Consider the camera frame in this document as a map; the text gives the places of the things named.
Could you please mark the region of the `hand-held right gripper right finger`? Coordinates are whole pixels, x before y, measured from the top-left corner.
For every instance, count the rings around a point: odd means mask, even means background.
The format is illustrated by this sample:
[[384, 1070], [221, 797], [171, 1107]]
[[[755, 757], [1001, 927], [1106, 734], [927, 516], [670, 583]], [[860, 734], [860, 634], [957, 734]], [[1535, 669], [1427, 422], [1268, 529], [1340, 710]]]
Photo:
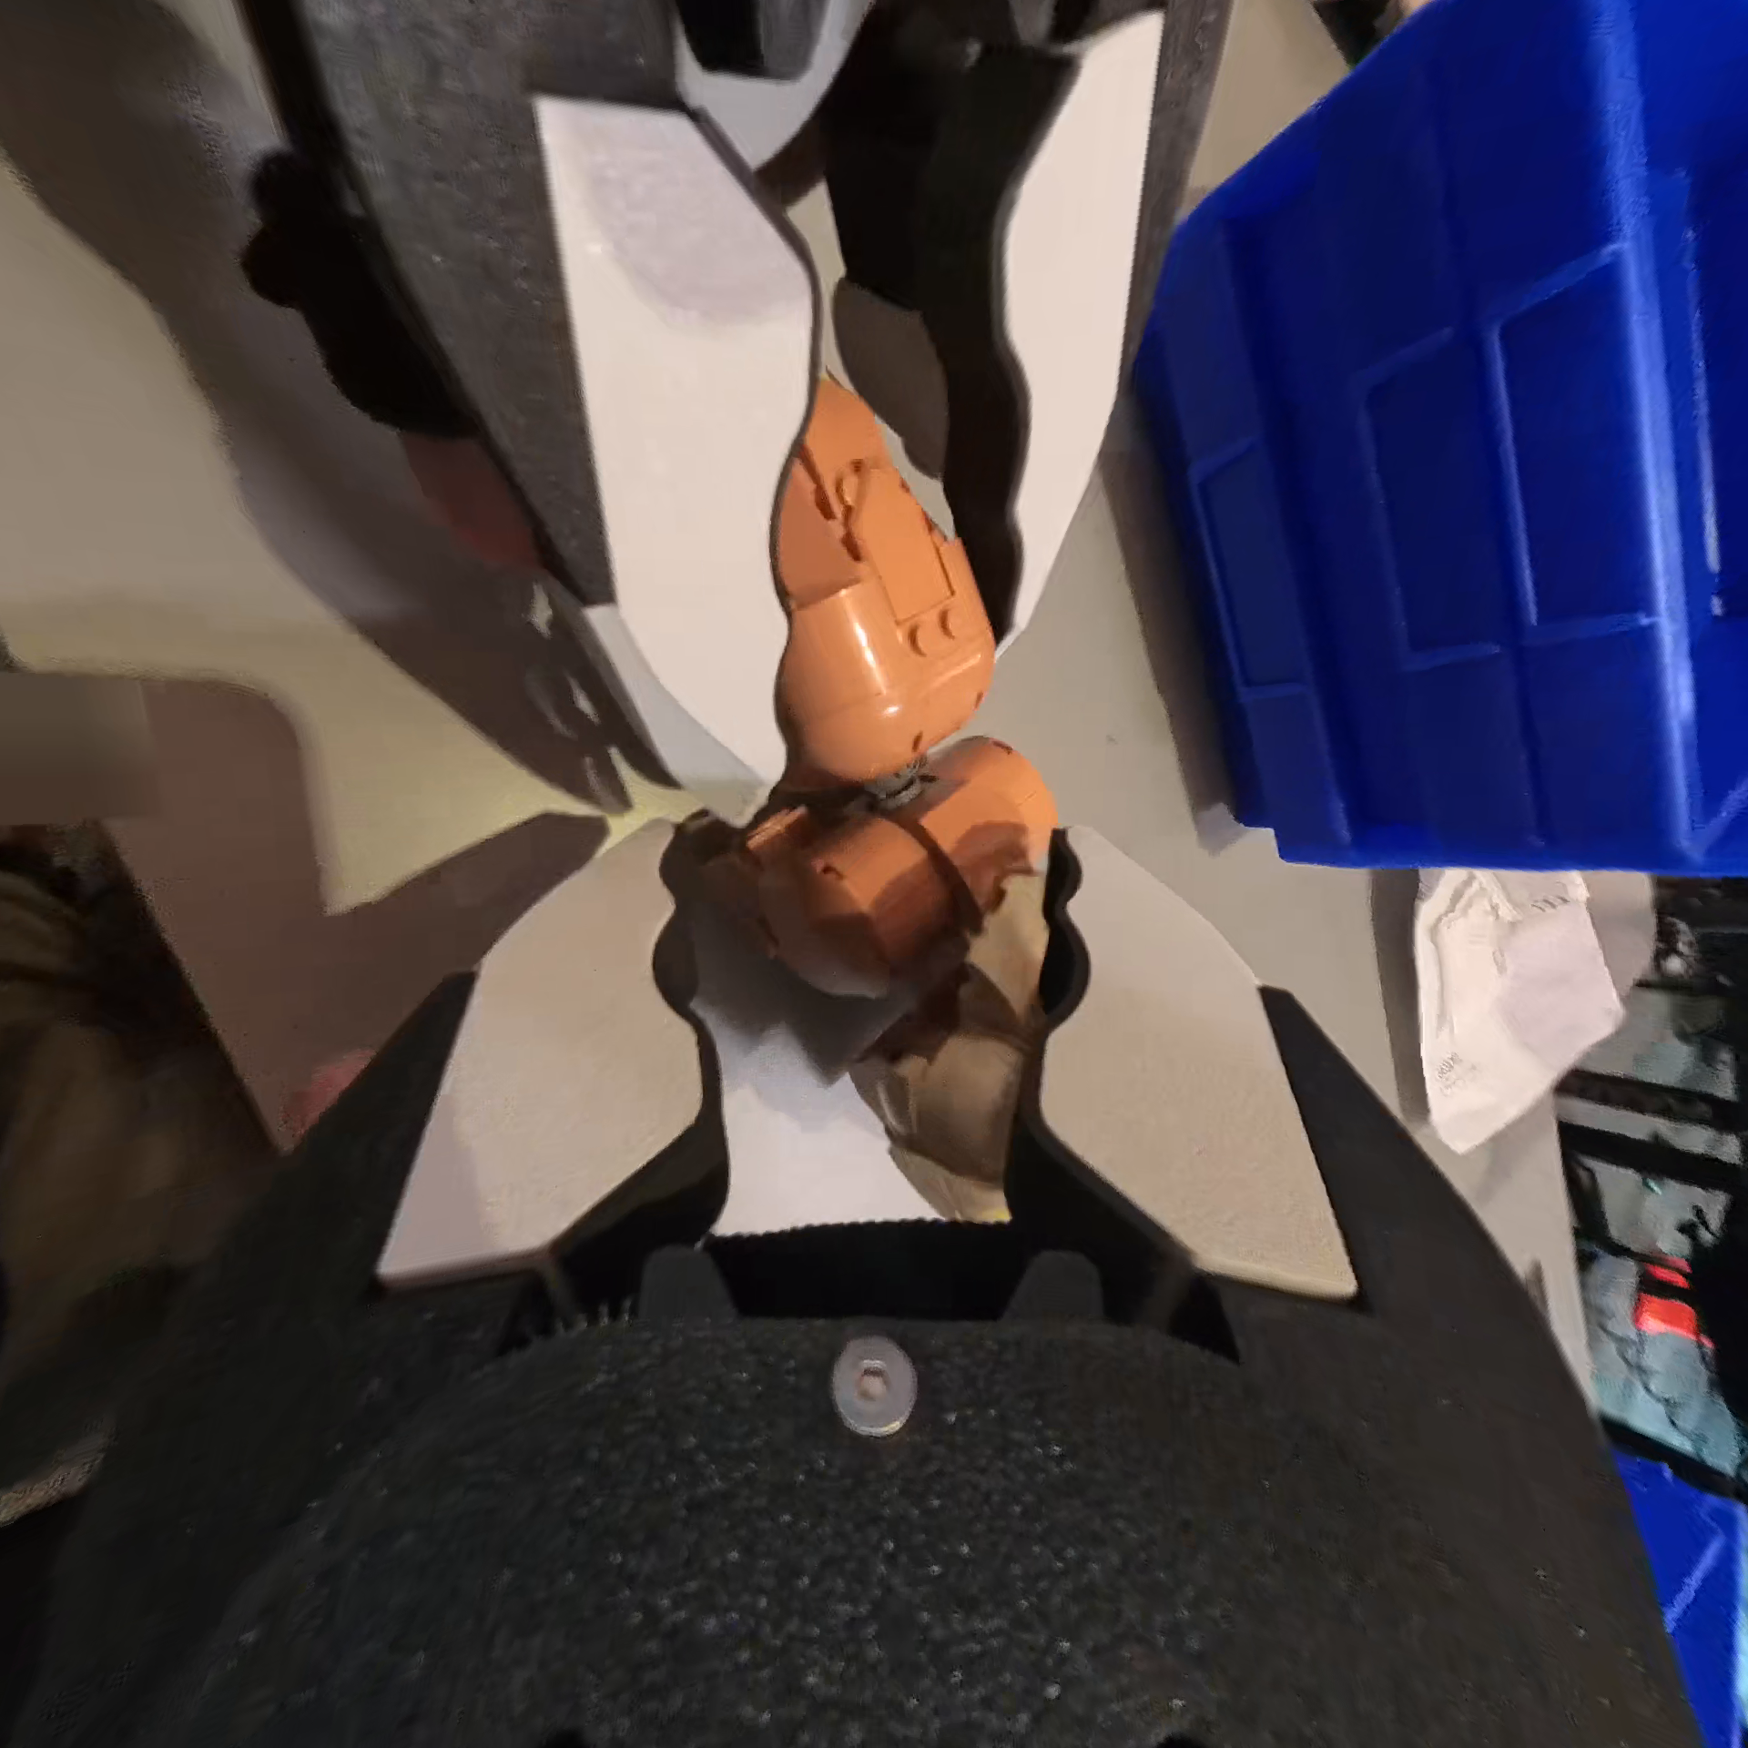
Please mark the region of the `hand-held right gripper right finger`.
[[1359, 1298], [1260, 972], [1091, 823], [1046, 837], [1043, 921], [1011, 1232], [1085, 1249], [1106, 1298]]

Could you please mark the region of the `person's left hand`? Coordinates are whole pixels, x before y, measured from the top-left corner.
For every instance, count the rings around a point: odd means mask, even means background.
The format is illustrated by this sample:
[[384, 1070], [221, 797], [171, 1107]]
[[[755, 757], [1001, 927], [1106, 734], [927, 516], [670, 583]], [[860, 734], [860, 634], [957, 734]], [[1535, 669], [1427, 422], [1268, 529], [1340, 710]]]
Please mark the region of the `person's left hand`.
[[543, 574], [538, 529], [481, 442], [400, 431], [426, 511], [488, 563]]

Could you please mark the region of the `blue storage bin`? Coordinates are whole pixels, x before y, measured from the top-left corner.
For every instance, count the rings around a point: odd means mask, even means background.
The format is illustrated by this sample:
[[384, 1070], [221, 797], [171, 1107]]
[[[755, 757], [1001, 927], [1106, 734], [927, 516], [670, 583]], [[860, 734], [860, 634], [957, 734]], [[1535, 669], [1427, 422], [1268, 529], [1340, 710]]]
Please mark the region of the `blue storage bin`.
[[1663, 1633], [1709, 1748], [1741, 1748], [1748, 1728], [1748, 1513], [1741, 1494], [1690, 1487], [1690, 1474], [1613, 1456], [1639, 1537], [1650, 1552]]

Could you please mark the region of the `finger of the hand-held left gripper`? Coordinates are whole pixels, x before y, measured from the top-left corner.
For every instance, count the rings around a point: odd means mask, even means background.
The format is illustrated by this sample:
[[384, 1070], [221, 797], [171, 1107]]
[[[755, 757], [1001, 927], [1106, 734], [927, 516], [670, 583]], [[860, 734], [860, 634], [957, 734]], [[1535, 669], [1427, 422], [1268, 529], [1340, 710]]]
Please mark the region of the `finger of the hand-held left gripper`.
[[1043, 132], [990, 199], [990, 339], [1019, 431], [974, 574], [1001, 641], [1030, 626], [1110, 423], [1159, 33], [1159, 13], [1127, 13], [1043, 57], [1054, 79]]
[[591, 634], [677, 793], [772, 797], [774, 495], [818, 388], [818, 271], [692, 112], [538, 97], [538, 158], [609, 551]]

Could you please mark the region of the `orange and tan toy segment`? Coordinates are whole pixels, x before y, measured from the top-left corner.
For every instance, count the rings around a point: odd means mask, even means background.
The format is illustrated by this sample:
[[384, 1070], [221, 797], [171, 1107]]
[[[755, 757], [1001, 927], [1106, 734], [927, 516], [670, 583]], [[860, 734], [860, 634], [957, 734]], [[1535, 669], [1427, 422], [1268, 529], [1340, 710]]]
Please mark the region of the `orange and tan toy segment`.
[[712, 858], [785, 972], [835, 1000], [898, 1000], [847, 1075], [901, 1180], [957, 1221], [1004, 1221], [1004, 1138], [1043, 1039], [1046, 837], [1038, 759], [965, 734], [901, 807], [785, 807]]

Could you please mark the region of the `blue plastic bin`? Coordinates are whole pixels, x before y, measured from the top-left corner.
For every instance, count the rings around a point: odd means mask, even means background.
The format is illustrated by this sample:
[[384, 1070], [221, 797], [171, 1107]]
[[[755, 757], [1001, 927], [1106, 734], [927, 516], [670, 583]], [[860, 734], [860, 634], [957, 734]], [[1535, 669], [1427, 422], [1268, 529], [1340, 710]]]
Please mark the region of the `blue plastic bin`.
[[1748, 10], [1399, 24], [1178, 227], [1130, 388], [1235, 823], [1748, 875]]

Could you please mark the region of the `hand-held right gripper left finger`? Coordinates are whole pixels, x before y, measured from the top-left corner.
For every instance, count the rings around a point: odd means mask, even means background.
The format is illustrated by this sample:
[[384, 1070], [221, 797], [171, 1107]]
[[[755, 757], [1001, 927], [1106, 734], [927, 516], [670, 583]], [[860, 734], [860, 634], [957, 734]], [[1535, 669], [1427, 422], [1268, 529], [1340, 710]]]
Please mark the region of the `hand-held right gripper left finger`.
[[614, 837], [481, 949], [376, 1249], [391, 1295], [502, 1273], [631, 1295], [641, 1249], [701, 1244], [725, 1209], [670, 849], [670, 815]]

